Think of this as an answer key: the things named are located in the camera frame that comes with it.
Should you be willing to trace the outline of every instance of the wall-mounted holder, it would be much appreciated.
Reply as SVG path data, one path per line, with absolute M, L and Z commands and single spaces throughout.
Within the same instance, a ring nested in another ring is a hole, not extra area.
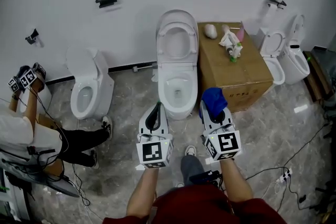
M 273 3 L 275 3 L 275 4 L 277 4 L 277 7 L 278 7 L 278 8 L 281 8 L 281 9 L 284 9 L 284 8 L 279 7 L 279 5 L 284 6 L 284 7 L 287 6 L 287 4 L 285 3 L 285 1 L 283 1 L 283 0 L 282 0 L 281 2 L 278 2 L 278 1 L 276 1 L 276 0 L 269 0 L 269 1 L 271 1 L 271 2 L 273 2 Z
M 113 5 L 117 0 L 96 0 L 96 3 L 99 3 L 99 8 L 105 8 Z
M 36 37 L 38 36 L 38 32 L 36 29 L 33 30 L 30 36 L 26 37 L 25 40 L 28 41 L 29 44 L 36 43 Z

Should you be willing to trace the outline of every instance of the white shirt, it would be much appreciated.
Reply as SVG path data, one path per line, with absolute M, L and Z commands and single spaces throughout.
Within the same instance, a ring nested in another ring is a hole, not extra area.
M 59 132 L 35 124 L 35 132 L 30 120 L 18 113 L 0 105 L 0 160 L 24 164 L 36 164 L 37 155 L 29 155 L 27 147 L 35 147 L 36 152 L 55 150 L 52 153 L 41 154 L 41 165 L 50 163 L 59 154 L 62 140 Z

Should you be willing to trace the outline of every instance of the sneaker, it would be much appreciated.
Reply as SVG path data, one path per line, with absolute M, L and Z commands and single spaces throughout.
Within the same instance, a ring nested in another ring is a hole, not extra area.
M 91 150 L 91 156 L 94 158 L 94 165 L 92 166 L 92 168 L 93 169 L 98 169 L 99 168 L 99 163 L 98 163 L 97 151 Z
M 184 183 L 183 182 L 178 182 L 175 186 L 175 188 L 182 188 L 184 187 Z
M 113 137 L 112 134 L 112 120 L 109 116 L 104 116 L 103 117 L 103 125 L 102 127 L 109 132 L 109 138 L 107 138 L 107 140 L 111 140 Z
M 196 157 L 196 148 L 194 146 L 188 146 L 185 150 L 184 155 L 193 155 Z

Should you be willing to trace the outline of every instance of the red shirt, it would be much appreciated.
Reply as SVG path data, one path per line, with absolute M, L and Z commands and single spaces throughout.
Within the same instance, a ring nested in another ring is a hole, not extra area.
M 262 199 L 230 202 L 213 185 L 193 185 L 171 191 L 153 204 L 157 207 L 155 223 L 257 223 L 286 224 Z M 143 224 L 148 217 L 105 218 L 103 224 Z

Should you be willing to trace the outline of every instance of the forearm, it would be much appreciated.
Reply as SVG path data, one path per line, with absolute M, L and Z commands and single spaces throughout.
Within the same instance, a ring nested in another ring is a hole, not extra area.
M 159 169 L 146 169 L 127 205 L 127 216 L 143 218 L 152 208 Z
M 229 200 L 234 202 L 247 201 L 253 198 L 250 185 L 241 175 L 232 159 L 220 162 L 223 180 Z
M 37 97 L 36 95 L 31 91 L 29 93 L 29 99 L 27 103 L 27 108 L 25 112 L 25 117 L 27 117 L 32 124 L 33 127 L 33 133 L 35 131 L 35 120 L 36 120 L 36 114 L 37 114 Z
M 14 112 L 17 110 L 17 102 L 19 98 L 13 93 L 12 99 L 10 100 L 8 108 Z

